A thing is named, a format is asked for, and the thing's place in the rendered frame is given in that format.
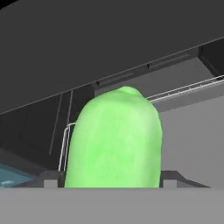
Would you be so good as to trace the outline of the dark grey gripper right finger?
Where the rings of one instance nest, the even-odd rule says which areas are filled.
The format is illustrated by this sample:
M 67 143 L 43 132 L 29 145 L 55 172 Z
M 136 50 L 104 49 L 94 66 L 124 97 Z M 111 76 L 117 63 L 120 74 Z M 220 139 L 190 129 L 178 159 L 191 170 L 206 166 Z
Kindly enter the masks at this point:
M 168 181 L 168 180 L 174 181 L 178 188 L 181 188 L 181 187 L 208 188 L 208 185 L 203 185 L 201 183 L 185 178 L 178 171 L 161 171 L 159 187 L 164 188 L 165 181 Z

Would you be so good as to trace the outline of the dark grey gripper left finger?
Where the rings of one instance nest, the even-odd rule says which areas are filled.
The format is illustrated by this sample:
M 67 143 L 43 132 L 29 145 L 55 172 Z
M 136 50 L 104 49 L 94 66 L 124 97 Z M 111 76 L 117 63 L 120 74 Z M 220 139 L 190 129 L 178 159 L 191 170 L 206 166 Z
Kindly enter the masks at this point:
M 65 173 L 63 171 L 44 171 L 36 178 L 18 184 L 17 187 L 34 188 L 61 188 L 65 183 Z

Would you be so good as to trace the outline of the green corn cob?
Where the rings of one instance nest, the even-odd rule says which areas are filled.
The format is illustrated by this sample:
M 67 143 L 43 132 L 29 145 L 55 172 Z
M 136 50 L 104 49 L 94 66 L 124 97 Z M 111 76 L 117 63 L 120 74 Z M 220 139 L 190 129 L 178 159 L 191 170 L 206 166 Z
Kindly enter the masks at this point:
M 66 188 L 158 188 L 163 128 L 152 103 L 133 87 L 90 100 L 71 137 Z

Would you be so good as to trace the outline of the oven door with glass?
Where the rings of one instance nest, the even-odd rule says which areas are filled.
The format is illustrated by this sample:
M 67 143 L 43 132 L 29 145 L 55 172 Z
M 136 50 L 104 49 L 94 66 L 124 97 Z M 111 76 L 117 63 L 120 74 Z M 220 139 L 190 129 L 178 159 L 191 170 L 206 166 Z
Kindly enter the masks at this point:
M 11 188 L 33 179 L 35 176 L 32 174 L 0 164 L 0 188 Z

